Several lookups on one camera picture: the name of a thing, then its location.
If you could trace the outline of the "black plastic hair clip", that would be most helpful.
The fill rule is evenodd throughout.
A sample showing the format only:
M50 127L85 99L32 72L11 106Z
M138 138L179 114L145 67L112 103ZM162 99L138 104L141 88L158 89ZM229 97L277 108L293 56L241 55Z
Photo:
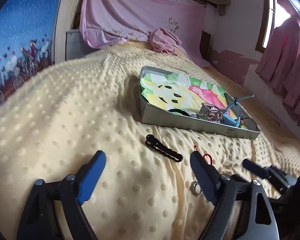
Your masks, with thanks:
M146 136L145 145L152 148L156 152L159 152L161 155L179 163L183 161L183 155L175 152L174 150L168 148L164 144L162 144L154 135L148 134Z

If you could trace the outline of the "blue wrist watch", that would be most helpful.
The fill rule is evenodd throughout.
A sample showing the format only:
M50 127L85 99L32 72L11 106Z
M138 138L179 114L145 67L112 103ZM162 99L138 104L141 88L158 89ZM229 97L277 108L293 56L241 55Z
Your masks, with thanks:
M229 103L228 106L223 109L223 117L221 119L222 123L228 126L232 126L232 127L241 127L241 106L240 106L240 102L243 100L247 100L247 99L251 99L254 96L253 95L247 95L241 98L232 98L229 94L225 93L224 94L227 102ZM229 112L230 110L233 109L232 111L234 112L236 118L232 117Z

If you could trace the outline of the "yellow dotted bed blanket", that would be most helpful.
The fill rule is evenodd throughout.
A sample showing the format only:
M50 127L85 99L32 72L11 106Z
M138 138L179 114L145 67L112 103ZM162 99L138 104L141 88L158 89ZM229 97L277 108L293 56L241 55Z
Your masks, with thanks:
M241 165L245 158L300 174L300 141L254 99L243 108L261 128L255 140L142 124L138 84L143 66L220 85L235 97L245 95L212 67L132 44L46 68L0 110L0 231L6 239L16 238L35 180L58 181L76 173L98 150L105 152L107 164L83 210L99 239L197 239L213 205L190 190L194 146L210 154L224 174L250 180ZM183 161L145 145L148 134L182 154Z

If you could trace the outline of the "white rectangular hair comb clip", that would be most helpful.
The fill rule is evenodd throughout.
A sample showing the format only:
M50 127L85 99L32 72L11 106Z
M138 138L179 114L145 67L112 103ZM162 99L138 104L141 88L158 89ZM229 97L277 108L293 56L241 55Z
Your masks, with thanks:
M226 109L220 109L215 105L202 103L202 106L196 116L202 120L219 122L222 120L226 112Z

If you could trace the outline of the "silver metal tray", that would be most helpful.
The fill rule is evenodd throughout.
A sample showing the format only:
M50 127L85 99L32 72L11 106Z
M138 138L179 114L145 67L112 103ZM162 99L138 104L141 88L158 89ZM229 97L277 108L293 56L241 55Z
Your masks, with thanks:
M139 79L141 121L233 138L256 139L261 133L241 102L226 90L178 72L143 66Z

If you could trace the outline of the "colourful floral tray cloth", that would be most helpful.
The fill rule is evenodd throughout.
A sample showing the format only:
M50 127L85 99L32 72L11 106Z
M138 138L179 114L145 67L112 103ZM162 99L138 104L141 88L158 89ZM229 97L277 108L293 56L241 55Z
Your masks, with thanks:
M176 115L199 119L196 114L202 103L220 109L225 109L229 104L223 87L179 73L147 73L141 77L140 86L141 95L149 104ZM229 114L236 118L232 110Z

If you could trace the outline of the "pink window curtain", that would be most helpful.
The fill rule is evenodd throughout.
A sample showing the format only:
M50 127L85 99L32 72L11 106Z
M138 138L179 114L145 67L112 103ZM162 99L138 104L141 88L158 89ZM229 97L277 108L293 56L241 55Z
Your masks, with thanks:
M300 16L289 0L277 2L290 18L274 28L255 72L300 126Z

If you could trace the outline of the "grey drawer cabinet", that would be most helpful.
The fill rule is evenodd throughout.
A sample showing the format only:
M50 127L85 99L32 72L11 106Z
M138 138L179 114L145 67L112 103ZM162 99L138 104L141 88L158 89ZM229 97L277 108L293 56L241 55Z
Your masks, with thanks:
M85 43L79 29L71 29L66 32L66 61L82 58L95 51L97 51L97 49L91 48Z

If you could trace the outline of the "dark wooden headboard panel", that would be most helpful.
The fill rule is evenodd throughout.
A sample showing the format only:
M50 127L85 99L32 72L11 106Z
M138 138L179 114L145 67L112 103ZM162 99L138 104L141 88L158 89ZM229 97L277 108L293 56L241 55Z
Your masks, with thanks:
M209 60L210 49L211 49L211 34L202 31L199 50L202 58L205 59L206 61Z

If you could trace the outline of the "crumpled pink towel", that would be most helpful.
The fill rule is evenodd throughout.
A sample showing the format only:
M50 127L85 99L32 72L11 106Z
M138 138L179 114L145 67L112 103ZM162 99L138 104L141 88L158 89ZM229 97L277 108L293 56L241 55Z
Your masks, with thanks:
M165 28L158 28L151 32L149 42L155 52L170 55L177 55L174 47L182 44L174 33Z

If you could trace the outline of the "blue dotted fabric wardrobe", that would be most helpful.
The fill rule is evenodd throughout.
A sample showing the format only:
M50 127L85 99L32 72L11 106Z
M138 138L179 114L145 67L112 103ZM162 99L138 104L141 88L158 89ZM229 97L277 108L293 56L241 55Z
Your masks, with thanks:
M53 64L59 0L7 0L0 9L0 108L31 77Z

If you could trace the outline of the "pink hanging sheet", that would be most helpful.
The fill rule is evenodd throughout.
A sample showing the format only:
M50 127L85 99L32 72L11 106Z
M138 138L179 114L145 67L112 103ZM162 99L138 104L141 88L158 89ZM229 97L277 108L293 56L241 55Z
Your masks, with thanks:
M205 8L200 4L170 0L83 0L79 30L85 43L99 49L129 40L147 42L164 28L176 35L178 48L199 67L210 63L199 45Z

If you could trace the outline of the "beige wooden cabinet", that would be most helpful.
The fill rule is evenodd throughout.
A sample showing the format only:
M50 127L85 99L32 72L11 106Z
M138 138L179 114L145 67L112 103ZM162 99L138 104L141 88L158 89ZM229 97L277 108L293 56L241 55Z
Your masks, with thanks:
M52 39L54 64L65 61L66 32L73 28L75 16L80 11L81 3L81 0L59 0Z

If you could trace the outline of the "wooden window frame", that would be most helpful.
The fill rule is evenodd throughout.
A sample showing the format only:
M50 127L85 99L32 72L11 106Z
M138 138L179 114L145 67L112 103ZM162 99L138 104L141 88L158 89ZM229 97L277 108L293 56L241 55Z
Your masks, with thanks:
M264 53L275 28L275 2L276 0L264 0L261 27L255 47L260 53Z

